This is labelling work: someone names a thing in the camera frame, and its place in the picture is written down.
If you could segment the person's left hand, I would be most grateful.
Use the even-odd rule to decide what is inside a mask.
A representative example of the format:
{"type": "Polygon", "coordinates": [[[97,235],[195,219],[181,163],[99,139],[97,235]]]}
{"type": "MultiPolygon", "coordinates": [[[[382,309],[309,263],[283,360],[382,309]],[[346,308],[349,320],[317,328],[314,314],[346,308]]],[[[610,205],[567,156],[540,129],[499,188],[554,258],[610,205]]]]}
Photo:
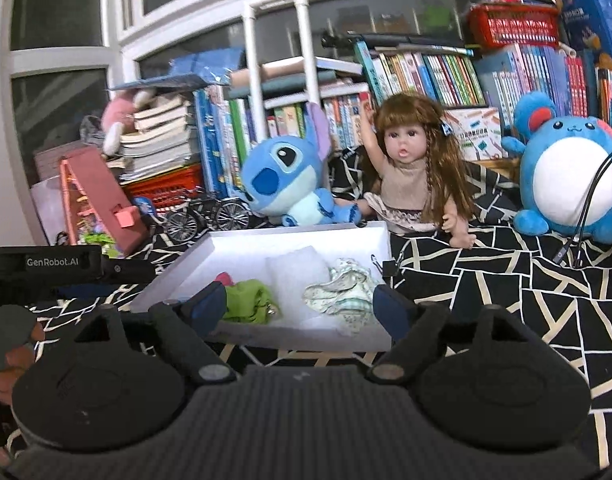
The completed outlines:
{"type": "Polygon", "coordinates": [[[7,367],[0,370],[0,403],[12,404],[12,391],[26,370],[35,362],[35,353],[27,344],[14,348],[6,354],[7,367]]]}

